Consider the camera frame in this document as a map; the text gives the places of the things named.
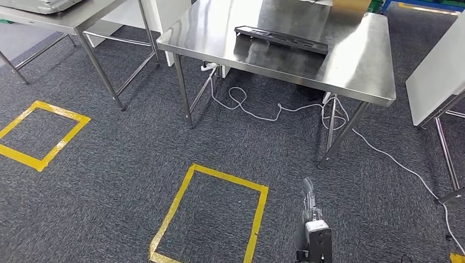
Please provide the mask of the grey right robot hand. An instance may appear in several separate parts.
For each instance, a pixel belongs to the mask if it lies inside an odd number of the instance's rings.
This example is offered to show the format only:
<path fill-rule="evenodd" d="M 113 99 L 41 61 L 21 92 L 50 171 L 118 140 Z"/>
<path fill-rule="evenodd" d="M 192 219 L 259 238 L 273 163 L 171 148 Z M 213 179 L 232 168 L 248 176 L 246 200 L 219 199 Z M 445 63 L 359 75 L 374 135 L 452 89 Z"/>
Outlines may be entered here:
<path fill-rule="evenodd" d="M 316 197 L 314 193 L 314 185 L 310 177 L 305 177 L 304 185 L 304 201 L 303 210 L 300 214 L 298 230 L 295 235 L 295 243 L 298 250 L 306 250 L 308 246 L 308 234 L 306 234 L 305 224 L 310 221 L 322 219 L 322 211 L 316 206 Z"/>

